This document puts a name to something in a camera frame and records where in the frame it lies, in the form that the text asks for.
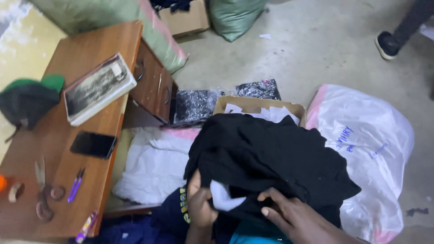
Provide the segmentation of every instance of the drawer handle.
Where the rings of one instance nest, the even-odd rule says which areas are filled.
[[[169,102],[170,94],[171,94],[169,86],[167,86],[166,88],[167,88],[167,99],[166,99],[166,101],[164,102],[164,104],[167,104],[167,103]]]
[[[140,75],[137,78],[137,81],[140,81],[140,79],[142,78],[143,74],[145,73],[145,69],[146,69],[145,68],[145,63],[143,62],[143,60],[140,63],[141,63],[141,66],[142,66],[142,70],[141,70]]]

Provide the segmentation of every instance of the shoe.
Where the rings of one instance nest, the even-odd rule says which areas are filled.
[[[381,32],[375,39],[375,45],[380,51],[381,57],[385,60],[393,60],[396,58],[400,48],[393,41],[392,34],[387,31]]]

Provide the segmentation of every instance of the hand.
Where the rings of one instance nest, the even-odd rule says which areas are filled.
[[[199,170],[196,170],[187,186],[188,215],[191,224],[199,228],[213,225],[218,212],[211,209],[207,201],[211,197],[211,191],[208,188],[201,188],[201,175]]]
[[[262,214],[273,222],[294,244],[360,244],[319,215],[298,198],[287,199],[278,190],[270,188],[258,196],[258,201],[271,198],[278,213],[263,207]]]

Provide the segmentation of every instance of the wall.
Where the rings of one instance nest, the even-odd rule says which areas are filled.
[[[0,90],[17,78],[40,80],[65,33],[32,4],[0,0]],[[0,113],[0,161],[9,147],[3,141],[15,128]]]

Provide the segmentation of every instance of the cardboard box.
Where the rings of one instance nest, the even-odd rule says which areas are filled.
[[[191,1],[190,11],[177,10],[171,13],[170,8],[167,8],[158,14],[173,36],[199,32],[210,27],[204,0]]]
[[[282,108],[285,106],[293,115],[300,119],[299,126],[306,128],[306,110],[300,104],[253,97],[222,96],[217,100],[213,114],[224,113],[226,104],[228,103],[242,108],[242,112],[244,113],[261,113],[261,108]]]

